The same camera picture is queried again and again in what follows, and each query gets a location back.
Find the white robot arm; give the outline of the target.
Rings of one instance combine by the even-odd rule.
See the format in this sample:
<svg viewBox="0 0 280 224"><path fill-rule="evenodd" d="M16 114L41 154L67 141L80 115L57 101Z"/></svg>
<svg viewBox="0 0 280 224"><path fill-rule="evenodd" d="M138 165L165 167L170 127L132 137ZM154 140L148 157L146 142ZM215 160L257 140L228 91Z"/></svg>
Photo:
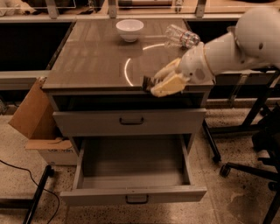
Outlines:
<svg viewBox="0 0 280 224"><path fill-rule="evenodd" d="M232 31L190 48L155 74L156 97L173 95L228 71L265 66L280 68L280 11L257 7L246 11Z"/></svg>

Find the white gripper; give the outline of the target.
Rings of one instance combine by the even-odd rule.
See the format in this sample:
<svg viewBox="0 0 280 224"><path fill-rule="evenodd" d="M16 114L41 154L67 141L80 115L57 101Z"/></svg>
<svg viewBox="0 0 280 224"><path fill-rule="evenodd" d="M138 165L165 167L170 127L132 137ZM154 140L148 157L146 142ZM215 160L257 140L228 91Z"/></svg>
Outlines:
<svg viewBox="0 0 280 224"><path fill-rule="evenodd" d="M150 92L156 97L164 97L181 92L187 83L202 84L214 79L207 64L204 44L190 48L182 58L176 58L154 75L154 86Z"/></svg>

